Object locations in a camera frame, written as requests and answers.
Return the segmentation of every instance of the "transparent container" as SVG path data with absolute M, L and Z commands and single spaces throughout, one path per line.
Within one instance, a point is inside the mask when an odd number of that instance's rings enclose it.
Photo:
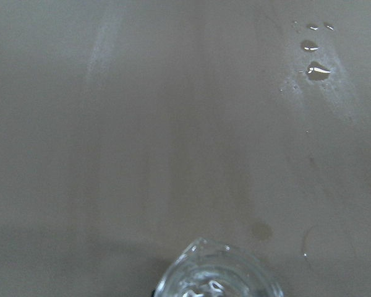
M 154 297 L 283 297 L 275 279 L 247 252 L 199 238 L 167 269 Z

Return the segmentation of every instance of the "round stain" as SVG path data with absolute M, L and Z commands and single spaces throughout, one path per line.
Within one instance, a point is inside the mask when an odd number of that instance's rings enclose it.
M 263 222 L 255 222 L 252 225 L 252 234 L 258 240 L 264 241 L 270 239 L 273 232 L 270 225 Z

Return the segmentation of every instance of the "gray surface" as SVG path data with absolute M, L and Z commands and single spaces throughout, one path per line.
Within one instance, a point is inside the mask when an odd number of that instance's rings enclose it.
M 371 296 L 371 1 L 0 1 L 0 296 L 148 296 L 198 236 Z

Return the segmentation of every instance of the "clear glass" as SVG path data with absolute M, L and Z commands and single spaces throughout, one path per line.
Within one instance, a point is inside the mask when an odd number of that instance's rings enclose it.
M 199 238 L 167 269 L 154 297 L 283 297 L 261 263 L 233 246 Z

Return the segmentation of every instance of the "glass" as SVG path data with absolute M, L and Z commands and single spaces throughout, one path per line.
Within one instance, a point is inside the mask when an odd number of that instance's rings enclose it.
M 199 238 L 167 269 L 154 297 L 283 297 L 260 261 L 233 246 Z

